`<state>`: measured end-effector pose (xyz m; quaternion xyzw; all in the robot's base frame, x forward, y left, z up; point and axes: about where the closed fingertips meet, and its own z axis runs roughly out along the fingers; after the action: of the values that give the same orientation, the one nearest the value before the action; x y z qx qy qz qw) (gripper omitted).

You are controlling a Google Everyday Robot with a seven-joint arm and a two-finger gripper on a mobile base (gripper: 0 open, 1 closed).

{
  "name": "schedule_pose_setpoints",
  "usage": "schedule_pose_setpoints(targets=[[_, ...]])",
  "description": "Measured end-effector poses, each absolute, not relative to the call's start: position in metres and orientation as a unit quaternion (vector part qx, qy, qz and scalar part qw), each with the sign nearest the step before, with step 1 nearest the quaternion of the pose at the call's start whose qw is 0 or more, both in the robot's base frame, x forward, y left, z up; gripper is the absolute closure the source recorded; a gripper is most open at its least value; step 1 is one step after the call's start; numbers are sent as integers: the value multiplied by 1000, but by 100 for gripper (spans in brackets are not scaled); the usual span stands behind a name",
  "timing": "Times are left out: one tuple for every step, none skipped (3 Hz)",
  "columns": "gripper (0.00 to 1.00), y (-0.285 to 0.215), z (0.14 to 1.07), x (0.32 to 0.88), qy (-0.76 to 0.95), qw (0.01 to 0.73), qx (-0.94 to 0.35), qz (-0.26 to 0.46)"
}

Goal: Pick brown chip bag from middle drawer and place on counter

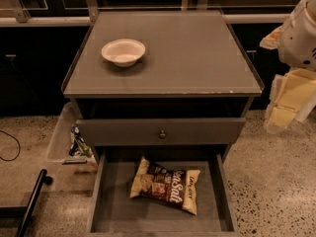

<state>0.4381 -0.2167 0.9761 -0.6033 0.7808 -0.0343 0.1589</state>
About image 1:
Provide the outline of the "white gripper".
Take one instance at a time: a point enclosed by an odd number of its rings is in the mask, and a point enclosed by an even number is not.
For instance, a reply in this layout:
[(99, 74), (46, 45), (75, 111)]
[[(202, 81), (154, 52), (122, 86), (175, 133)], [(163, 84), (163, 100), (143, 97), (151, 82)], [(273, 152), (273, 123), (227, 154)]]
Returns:
[(260, 47), (276, 49), (282, 63), (297, 67), (272, 82), (264, 128), (276, 134), (294, 120), (305, 121), (316, 106), (316, 0), (301, 0)]

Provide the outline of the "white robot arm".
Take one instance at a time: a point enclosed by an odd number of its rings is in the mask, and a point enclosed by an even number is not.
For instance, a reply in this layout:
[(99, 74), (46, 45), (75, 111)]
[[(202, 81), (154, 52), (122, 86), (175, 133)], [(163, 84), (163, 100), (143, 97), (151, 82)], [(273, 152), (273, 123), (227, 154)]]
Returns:
[(275, 76), (266, 109), (264, 128), (276, 134), (295, 119), (303, 122), (315, 108), (316, 0), (301, 0), (260, 47), (276, 49), (279, 60), (290, 67), (283, 76)]

